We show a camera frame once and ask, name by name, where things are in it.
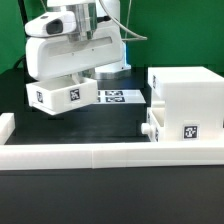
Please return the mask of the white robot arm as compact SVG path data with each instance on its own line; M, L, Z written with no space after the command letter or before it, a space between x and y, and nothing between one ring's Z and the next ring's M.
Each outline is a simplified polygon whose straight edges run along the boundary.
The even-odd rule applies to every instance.
M32 78L43 81L122 61L120 29L98 15L96 0L47 0L47 6L25 25Z

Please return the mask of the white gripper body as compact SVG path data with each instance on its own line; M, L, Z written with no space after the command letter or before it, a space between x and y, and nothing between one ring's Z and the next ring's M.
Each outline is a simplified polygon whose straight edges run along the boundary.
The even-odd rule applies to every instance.
M72 11L47 12L25 25L28 73L38 81L120 61L123 46L111 20L97 24L89 39L71 38L78 27Z

